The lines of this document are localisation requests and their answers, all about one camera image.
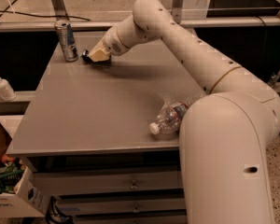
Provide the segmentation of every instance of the drawer handle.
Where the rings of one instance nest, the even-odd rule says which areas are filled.
[[[130,186],[130,190],[139,190],[139,186],[136,184],[136,181],[133,180]]]
[[[136,207],[133,209],[133,212],[134,212],[134,213],[140,213],[140,210],[139,210],[138,206],[136,206]]]

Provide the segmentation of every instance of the drawer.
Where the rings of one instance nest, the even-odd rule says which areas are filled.
[[[182,189],[94,195],[88,198],[61,199],[58,208],[68,216],[115,213],[143,213],[186,209]]]
[[[187,224],[185,211],[148,213],[143,215],[74,217],[75,224]]]
[[[177,166],[36,173],[31,181],[50,196],[182,188]]]

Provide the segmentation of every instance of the gray countertop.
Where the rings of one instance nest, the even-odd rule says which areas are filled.
[[[102,32],[74,33],[91,49]],[[164,104],[203,91],[162,42],[112,57],[110,68],[64,61],[58,45],[8,154],[19,157],[177,149],[178,133],[148,125]]]

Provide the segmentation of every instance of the clear plastic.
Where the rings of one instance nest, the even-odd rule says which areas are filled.
[[[158,133],[174,133],[179,131],[182,119],[186,115],[189,107],[197,100],[203,98],[205,93],[198,93],[184,101],[176,102],[164,107],[159,115],[157,121],[149,125],[153,134]]]

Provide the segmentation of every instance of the cardboard box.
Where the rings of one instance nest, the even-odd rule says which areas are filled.
[[[1,156],[21,122],[22,116],[0,116],[0,162]],[[0,194],[0,217],[44,217],[49,197],[29,181],[32,172],[26,168],[16,194]]]

